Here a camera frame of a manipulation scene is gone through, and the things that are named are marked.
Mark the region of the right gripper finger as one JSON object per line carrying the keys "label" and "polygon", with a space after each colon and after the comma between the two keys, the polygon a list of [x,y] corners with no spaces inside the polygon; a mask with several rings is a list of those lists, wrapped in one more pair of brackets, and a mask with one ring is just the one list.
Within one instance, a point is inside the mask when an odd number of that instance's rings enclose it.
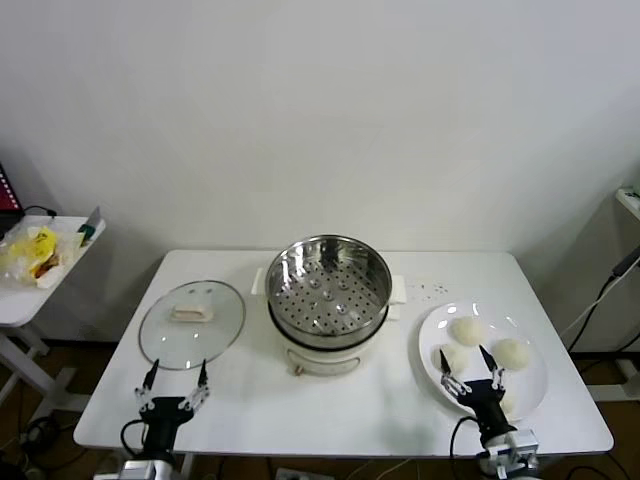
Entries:
{"label": "right gripper finger", "polygon": [[450,365],[442,349],[439,350],[439,358],[442,372],[440,380],[441,385],[458,404],[465,405],[465,401],[467,399],[466,385],[453,376]]}
{"label": "right gripper finger", "polygon": [[503,385],[504,369],[499,367],[493,355],[483,346],[479,346],[482,358],[491,373],[490,380],[484,380],[482,392],[484,395],[503,395],[505,388]]}

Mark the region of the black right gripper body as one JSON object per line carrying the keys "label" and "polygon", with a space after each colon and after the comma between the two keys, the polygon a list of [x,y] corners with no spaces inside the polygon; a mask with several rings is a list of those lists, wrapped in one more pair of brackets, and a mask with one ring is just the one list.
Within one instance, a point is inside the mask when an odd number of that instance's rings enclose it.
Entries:
{"label": "black right gripper body", "polygon": [[502,386],[494,386],[491,380],[465,382],[466,393],[462,405],[469,407],[476,416],[482,436],[500,436],[508,432],[508,421],[500,402],[505,395]]}

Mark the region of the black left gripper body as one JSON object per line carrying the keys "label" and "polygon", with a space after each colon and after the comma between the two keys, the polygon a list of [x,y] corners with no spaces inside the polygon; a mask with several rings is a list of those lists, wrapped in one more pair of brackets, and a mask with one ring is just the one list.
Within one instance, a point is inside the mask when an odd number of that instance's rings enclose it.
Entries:
{"label": "black left gripper body", "polygon": [[143,454],[149,458],[169,458],[179,428],[191,421],[194,410],[185,397],[155,397],[153,407],[140,413],[147,426]]}

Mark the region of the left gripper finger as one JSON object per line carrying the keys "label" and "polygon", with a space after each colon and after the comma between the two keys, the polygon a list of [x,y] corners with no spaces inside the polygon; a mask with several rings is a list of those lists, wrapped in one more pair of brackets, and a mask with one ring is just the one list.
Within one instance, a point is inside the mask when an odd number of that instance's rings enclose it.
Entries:
{"label": "left gripper finger", "polygon": [[199,371],[196,388],[183,400],[181,409],[197,412],[209,395],[208,373],[206,362],[203,362]]}
{"label": "left gripper finger", "polygon": [[142,386],[136,387],[134,394],[136,397],[136,403],[139,412],[151,411],[155,408],[154,401],[151,395],[153,383],[159,368],[159,360],[156,359],[151,369],[145,374]]}

